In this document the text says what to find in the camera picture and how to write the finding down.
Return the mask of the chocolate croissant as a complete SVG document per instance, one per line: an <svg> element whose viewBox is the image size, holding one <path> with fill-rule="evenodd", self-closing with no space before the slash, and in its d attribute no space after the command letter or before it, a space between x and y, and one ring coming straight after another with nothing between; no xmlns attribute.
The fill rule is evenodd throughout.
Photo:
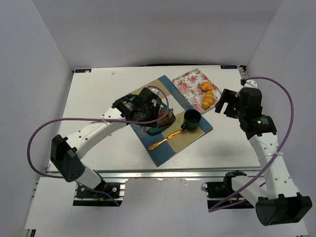
<svg viewBox="0 0 316 237"><path fill-rule="evenodd" d="M163 126L166 126L168 124L171 124L172 121L173 121L173 112L169 111L168 115L164 119L158 121L158 127L163 127Z"/></svg>

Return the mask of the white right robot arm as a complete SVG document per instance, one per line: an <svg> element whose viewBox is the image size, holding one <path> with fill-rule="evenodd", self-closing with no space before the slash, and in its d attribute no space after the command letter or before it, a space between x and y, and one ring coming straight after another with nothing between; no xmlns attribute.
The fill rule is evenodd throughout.
<svg viewBox="0 0 316 237"><path fill-rule="evenodd" d="M242 131L255 151L265 178L266 188L255 183L241 171L226 175L226 188L244 197L254 208L264 226L298 223L312 207L309 196L303 196L287 170L277 138L277 129L270 116L262 113L262 93L257 88L242 88L239 92L224 89L215 106L223 105L224 114L238 119Z"/></svg>

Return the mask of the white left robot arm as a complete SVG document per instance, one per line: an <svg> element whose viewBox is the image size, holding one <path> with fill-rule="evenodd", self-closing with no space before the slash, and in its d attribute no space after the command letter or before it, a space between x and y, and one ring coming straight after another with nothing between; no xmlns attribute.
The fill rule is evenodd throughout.
<svg viewBox="0 0 316 237"><path fill-rule="evenodd" d="M129 124L156 127L162 90L148 86L136 94L117 99L102 116L77 132L52 139L50 160L66 182L77 182L97 193L104 192L106 182L81 159L99 142Z"/></svg>

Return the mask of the small orange striped croissant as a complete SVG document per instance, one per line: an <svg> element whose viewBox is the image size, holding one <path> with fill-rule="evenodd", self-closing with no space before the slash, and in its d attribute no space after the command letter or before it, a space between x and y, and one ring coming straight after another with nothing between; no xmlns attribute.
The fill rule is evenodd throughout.
<svg viewBox="0 0 316 237"><path fill-rule="evenodd" d="M202 108L204 110L209 109L214 104L214 94L212 90L209 90L205 93L204 98L202 100Z"/></svg>

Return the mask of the teal square plate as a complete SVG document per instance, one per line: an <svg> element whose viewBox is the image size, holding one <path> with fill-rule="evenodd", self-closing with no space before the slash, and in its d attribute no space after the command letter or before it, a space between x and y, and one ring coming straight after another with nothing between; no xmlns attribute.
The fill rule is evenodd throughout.
<svg viewBox="0 0 316 237"><path fill-rule="evenodd" d="M175 117L175 115L173 114L173 121L172 121L171 124L168 124L168 125L163 126L163 127L158 127L158 125L157 125L157 127L151 127L151 128L149 128L149 129L146 131L146 133L149 134L149 135L151 135L151 136L154 136L154 135L157 135L157 134L159 134L159 133L162 133L163 131L165 131L166 129L168 129L168 128L175 122L175 120L176 120L176 117Z"/></svg>

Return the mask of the round orange bun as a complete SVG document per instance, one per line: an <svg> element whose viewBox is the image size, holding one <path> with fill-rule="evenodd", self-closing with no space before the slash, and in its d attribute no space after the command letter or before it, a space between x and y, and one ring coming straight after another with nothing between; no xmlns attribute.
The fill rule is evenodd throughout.
<svg viewBox="0 0 316 237"><path fill-rule="evenodd" d="M201 83L200 88L203 92L208 92L213 88L213 84L208 81L204 81Z"/></svg>

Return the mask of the gold spoon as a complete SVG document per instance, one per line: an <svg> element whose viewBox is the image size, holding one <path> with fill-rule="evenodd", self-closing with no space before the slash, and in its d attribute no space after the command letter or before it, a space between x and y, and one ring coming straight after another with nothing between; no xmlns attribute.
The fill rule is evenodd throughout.
<svg viewBox="0 0 316 237"><path fill-rule="evenodd" d="M163 140L161 140L161 141L159 141L159 142L156 142L156 143L150 145L150 146L148 147L148 150L149 150L149 151L154 150L155 148L157 148L157 147L158 147L159 145L161 145L162 143L164 143L164 142L166 142L166 141L172 139L172 138L175 137L176 135L180 134L182 131L183 131L182 129L179 129L179 130L173 132L172 134L170 134L169 136L167 136L167 137L164 138Z"/></svg>

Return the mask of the dark green mug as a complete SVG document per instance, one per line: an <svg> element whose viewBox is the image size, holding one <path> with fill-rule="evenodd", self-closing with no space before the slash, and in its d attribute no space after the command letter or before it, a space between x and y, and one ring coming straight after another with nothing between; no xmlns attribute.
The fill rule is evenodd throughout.
<svg viewBox="0 0 316 237"><path fill-rule="evenodd" d="M195 130L198 128L199 122L201 120L201 114L199 111L194 109L186 110L184 113L184 120L181 125L182 130Z"/></svg>

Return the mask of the blue label sticker right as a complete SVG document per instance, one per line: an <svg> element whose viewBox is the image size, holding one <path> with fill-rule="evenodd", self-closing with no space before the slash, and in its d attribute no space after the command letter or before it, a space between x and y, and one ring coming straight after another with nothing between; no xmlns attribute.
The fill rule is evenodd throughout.
<svg viewBox="0 0 316 237"><path fill-rule="evenodd" d="M221 65L220 68L223 69L223 70L234 70L234 69L238 69L237 65Z"/></svg>

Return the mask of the blue label sticker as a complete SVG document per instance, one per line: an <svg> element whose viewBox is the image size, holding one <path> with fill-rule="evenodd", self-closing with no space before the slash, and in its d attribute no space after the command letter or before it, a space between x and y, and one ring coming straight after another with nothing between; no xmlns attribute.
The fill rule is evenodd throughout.
<svg viewBox="0 0 316 237"><path fill-rule="evenodd" d="M74 73L90 73L92 69L75 69Z"/></svg>
<svg viewBox="0 0 316 237"><path fill-rule="evenodd" d="M234 70L234 69L238 69L237 65L221 65L220 68L223 69L223 70Z"/></svg>

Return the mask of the blue label sticker left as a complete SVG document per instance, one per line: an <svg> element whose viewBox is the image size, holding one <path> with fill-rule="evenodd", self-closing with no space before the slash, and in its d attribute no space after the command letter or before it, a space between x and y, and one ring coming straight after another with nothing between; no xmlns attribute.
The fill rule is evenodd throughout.
<svg viewBox="0 0 316 237"><path fill-rule="evenodd" d="M75 69L74 73L90 73L92 69Z"/></svg>

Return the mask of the aluminium table frame rail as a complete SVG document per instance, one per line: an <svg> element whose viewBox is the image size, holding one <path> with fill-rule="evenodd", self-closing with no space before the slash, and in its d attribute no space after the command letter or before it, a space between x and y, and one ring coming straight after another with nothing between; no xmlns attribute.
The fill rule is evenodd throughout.
<svg viewBox="0 0 316 237"><path fill-rule="evenodd" d="M186 180L222 181L225 174L232 171L243 171L249 177L259 173L257 167L201 168L201 169L152 169L152 170L103 170L99 173L106 179L168 179L180 178Z"/></svg>

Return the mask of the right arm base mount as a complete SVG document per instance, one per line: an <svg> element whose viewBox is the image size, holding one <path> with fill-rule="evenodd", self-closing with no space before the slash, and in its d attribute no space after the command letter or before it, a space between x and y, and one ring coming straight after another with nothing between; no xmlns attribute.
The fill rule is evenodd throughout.
<svg viewBox="0 0 316 237"><path fill-rule="evenodd" d="M238 176L246 176L243 171L237 170L228 172L225 174L223 181L221 182L204 182L201 185L201 189L207 192L207 197L210 199L208 201L208 208L217 204L221 199L226 198L234 192L232 189L232 178ZM241 194L236 194L233 198L223 203L220 207L231 205L227 209L253 209L247 200L243 198Z"/></svg>

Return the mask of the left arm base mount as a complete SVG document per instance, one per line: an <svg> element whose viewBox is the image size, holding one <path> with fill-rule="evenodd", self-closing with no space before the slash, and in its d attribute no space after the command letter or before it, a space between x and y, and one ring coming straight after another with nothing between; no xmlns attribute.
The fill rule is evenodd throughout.
<svg viewBox="0 0 316 237"><path fill-rule="evenodd" d="M119 182L107 182L100 193L92 192L82 184L77 184L73 206L119 207L123 199L122 185Z"/></svg>

